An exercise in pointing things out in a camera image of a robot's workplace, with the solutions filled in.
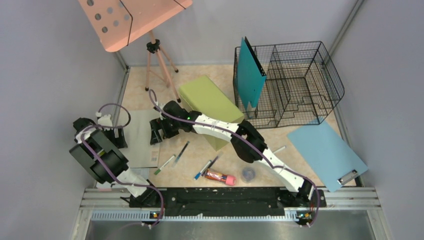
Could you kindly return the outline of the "green rectangular box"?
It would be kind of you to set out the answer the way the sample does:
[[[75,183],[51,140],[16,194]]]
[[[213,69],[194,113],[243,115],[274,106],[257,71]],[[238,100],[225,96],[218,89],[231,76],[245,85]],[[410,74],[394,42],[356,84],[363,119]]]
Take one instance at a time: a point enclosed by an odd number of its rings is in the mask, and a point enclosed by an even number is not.
[[[208,124],[195,125],[194,131],[203,135],[215,151],[221,150],[231,141],[231,135],[211,126],[217,124],[223,128],[223,123],[239,124],[244,114],[206,75],[181,85],[178,91],[183,108],[202,113],[200,120]]]

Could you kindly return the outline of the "teal folder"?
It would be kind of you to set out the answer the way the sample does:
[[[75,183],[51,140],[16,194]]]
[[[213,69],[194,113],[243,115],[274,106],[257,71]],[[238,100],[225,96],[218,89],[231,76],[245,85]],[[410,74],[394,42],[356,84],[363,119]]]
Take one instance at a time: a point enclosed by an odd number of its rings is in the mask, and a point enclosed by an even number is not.
[[[247,37],[241,39],[237,61],[237,91],[247,111],[259,102],[267,75]]]

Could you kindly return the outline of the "grey white folder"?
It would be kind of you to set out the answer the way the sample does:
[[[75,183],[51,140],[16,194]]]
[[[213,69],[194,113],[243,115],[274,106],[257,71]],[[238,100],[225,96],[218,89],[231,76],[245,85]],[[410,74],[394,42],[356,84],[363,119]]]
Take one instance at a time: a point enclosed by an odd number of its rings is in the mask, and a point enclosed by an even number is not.
[[[156,168],[159,162],[160,144],[150,144],[150,121],[157,119],[159,113],[154,109],[132,110],[131,121],[123,128],[127,148],[121,152],[128,159],[130,168]]]

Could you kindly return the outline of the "clear round container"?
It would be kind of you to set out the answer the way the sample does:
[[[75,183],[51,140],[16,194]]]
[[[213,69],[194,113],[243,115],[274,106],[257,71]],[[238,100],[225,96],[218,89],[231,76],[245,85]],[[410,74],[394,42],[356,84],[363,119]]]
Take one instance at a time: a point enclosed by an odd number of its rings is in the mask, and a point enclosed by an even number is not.
[[[256,171],[252,167],[244,167],[241,171],[241,180],[244,183],[251,183],[256,178]]]

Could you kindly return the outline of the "green capped marker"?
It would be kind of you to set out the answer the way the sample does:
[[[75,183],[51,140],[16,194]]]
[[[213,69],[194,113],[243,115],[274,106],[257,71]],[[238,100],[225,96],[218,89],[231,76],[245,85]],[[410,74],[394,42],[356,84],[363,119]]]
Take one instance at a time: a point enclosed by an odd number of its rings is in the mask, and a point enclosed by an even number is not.
[[[173,154],[164,164],[162,164],[155,172],[154,175],[158,175],[173,159],[176,158],[176,155]]]

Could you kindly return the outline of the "black pen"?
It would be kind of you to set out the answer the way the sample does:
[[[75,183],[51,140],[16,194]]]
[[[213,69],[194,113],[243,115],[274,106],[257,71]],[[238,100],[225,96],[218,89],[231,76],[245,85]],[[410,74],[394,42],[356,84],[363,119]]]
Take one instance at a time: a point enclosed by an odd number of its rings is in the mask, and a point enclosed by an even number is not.
[[[178,161],[180,160],[181,156],[183,155],[184,151],[187,149],[188,145],[190,144],[190,141],[187,141],[186,144],[183,146],[182,150],[180,151],[180,153],[177,155],[175,161],[174,161],[174,165],[176,165],[178,163]]]

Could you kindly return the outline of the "light blue clipboard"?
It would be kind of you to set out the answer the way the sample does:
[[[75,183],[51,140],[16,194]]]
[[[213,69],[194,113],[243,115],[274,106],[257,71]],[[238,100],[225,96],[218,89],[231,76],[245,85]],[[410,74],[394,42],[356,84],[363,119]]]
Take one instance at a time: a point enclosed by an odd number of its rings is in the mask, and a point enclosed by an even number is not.
[[[290,132],[288,139],[330,192],[368,170],[349,145],[323,121]]]

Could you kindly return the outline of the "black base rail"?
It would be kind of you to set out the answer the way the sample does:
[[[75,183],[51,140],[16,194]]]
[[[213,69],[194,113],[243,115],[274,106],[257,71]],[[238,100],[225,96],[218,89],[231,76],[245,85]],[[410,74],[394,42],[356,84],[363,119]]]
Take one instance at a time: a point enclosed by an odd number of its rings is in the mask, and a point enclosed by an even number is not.
[[[160,193],[149,188],[123,200],[131,208],[160,208],[164,200],[166,217],[265,217],[283,216],[285,208],[326,207],[323,190],[319,194],[308,200],[280,187],[171,187]]]

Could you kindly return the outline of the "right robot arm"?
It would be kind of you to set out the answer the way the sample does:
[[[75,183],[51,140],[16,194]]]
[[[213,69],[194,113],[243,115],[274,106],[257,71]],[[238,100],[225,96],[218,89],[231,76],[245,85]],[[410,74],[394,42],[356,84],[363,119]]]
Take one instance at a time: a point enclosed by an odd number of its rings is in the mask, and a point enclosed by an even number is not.
[[[169,101],[160,106],[151,100],[154,109],[160,113],[165,126],[173,132],[183,130],[187,133],[212,136],[231,143],[237,156],[247,162],[259,162],[271,168],[283,182],[285,188],[293,193],[293,200],[299,206],[307,206],[320,193],[315,183],[287,166],[268,147],[262,135],[247,120],[230,123],[211,118],[198,111],[186,111],[177,102]]]

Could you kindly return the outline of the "white blue marker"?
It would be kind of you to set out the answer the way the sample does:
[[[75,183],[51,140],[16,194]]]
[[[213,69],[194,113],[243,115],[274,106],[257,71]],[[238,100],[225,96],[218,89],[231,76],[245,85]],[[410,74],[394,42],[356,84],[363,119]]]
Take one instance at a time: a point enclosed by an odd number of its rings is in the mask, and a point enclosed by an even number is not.
[[[273,151],[273,153],[276,154],[276,153],[279,153],[279,152],[281,152],[281,151],[283,151],[285,149],[286,149],[286,146],[284,145],[284,146],[280,147],[279,149]]]

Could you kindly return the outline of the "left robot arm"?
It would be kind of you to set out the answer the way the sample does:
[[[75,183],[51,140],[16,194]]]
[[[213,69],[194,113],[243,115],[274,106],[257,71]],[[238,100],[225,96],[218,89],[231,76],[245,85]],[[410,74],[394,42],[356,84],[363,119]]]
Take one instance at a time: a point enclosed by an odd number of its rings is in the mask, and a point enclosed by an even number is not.
[[[162,193],[148,180],[129,167],[129,160],[120,151],[125,146],[123,129],[118,138],[112,129],[101,128],[89,118],[80,117],[73,123],[76,130],[69,153],[98,183],[109,183],[130,192],[122,197],[131,208],[164,207]]]

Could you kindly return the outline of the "pink capped pencil tube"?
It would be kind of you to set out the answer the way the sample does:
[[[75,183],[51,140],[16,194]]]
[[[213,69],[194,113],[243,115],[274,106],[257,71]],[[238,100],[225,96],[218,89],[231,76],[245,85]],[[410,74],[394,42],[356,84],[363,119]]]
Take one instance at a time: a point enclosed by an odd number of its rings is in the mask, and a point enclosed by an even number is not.
[[[223,173],[216,171],[212,168],[208,168],[205,171],[204,177],[209,179],[209,180],[224,183],[227,186],[235,186],[236,185],[236,177],[235,176],[223,174]]]

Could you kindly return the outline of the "pink music stand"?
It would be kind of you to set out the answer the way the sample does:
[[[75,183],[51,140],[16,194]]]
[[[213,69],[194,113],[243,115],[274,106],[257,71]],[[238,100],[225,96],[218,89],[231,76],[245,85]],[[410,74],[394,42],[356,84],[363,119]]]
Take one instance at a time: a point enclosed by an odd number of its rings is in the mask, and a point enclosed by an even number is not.
[[[149,35],[147,50],[147,77],[145,90],[150,89],[151,57],[156,56],[162,74],[157,77],[171,87],[175,98],[181,101],[166,62],[177,73],[179,69],[164,50],[153,30],[192,5],[192,0],[79,0],[99,37],[103,48],[110,53],[118,52],[133,41]]]

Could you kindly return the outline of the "printed paper clipboard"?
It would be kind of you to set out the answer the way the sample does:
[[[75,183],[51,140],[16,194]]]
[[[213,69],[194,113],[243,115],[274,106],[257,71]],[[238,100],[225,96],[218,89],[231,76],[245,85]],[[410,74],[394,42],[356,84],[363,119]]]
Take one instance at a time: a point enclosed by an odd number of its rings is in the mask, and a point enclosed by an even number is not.
[[[149,168],[129,168],[127,171],[126,171],[126,173],[127,172],[130,172],[132,175],[134,175],[135,177],[137,177],[138,179],[141,179],[141,180],[148,180],[148,178],[149,178],[149,172],[150,172],[150,169]],[[128,179],[128,178],[124,178],[123,176],[118,176],[117,177],[121,182],[124,182],[124,183],[134,183],[135,182],[135,180],[130,180],[130,179]],[[107,182],[107,181],[105,181],[104,183],[100,183],[100,182],[97,182],[96,184],[95,184],[95,187],[97,188],[97,189],[103,189],[103,190],[107,190],[107,189],[125,189],[126,187],[128,187],[127,185],[121,185],[121,184],[118,184],[117,182],[112,182],[112,183],[110,183],[110,182]]]

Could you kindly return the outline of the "black wire desk organizer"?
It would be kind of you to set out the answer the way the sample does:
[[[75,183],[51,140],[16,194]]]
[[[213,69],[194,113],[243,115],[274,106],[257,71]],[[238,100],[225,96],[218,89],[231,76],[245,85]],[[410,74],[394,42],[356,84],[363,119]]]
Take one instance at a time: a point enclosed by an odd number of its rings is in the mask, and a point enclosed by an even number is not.
[[[257,129],[319,125],[338,105],[345,88],[322,41],[254,45],[252,50],[265,74],[258,104],[246,107],[238,91],[238,61],[234,49],[235,105]]]

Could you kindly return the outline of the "blue capped marker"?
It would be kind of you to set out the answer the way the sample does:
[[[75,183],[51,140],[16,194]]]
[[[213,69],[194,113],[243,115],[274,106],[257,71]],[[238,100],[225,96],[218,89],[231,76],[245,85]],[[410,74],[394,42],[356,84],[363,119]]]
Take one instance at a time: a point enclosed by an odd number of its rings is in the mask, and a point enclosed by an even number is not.
[[[212,160],[209,160],[204,166],[203,168],[195,175],[195,177],[193,178],[194,180],[198,180],[200,178],[200,176],[203,174],[203,172],[208,168],[208,166],[212,163]]]

